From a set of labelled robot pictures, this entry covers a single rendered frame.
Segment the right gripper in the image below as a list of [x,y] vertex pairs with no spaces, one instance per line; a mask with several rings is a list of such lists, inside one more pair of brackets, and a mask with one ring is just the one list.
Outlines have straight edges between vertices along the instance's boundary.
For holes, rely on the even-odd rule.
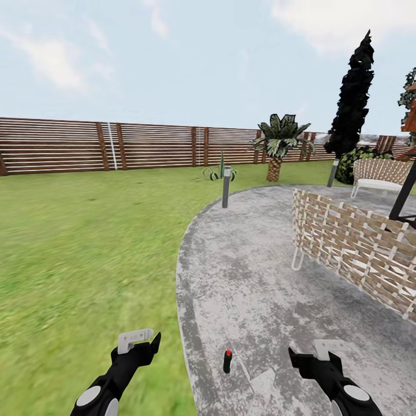
[[330,361],[319,361],[313,354],[296,354],[291,348],[288,351],[292,366],[300,369],[299,373],[304,379],[316,379],[321,386],[322,377],[329,371],[335,371],[343,376],[341,359],[335,354],[329,354]]

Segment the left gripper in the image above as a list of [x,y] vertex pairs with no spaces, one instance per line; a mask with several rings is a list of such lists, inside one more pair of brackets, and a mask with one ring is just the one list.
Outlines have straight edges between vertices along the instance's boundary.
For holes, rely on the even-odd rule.
[[111,367],[123,367],[128,372],[129,381],[131,381],[132,376],[136,373],[137,368],[151,364],[153,361],[153,355],[158,353],[160,341],[161,332],[157,334],[151,343],[135,343],[135,346],[131,348],[129,353],[118,354],[118,347],[115,347],[111,353],[113,363]]

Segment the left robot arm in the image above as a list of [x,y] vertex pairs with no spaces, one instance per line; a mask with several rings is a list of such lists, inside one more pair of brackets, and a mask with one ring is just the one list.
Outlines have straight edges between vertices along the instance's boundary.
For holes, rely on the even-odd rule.
[[152,329],[121,333],[111,353],[110,369],[75,401],[70,416],[118,416],[119,400],[137,368],[150,365],[158,353],[161,332],[151,343],[144,342],[152,335]]

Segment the insectifuge atomizer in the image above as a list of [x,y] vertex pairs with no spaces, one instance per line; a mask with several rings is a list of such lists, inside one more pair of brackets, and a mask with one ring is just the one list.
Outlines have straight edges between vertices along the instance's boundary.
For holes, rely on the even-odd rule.
[[231,370],[231,362],[232,362],[232,353],[231,352],[225,352],[224,356],[224,372],[229,373]]

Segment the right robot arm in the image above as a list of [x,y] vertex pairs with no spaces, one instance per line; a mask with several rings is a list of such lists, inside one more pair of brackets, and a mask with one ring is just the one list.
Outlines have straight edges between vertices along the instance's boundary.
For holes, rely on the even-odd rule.
[[296,354],[288,349],[292,366],[304,379],[316,379],[329,396],[333,416],[382,416],[372,397],[349,377],[343,376],[341,359],[332,351],[347,351],[343,340],[315,339],[313,354]]

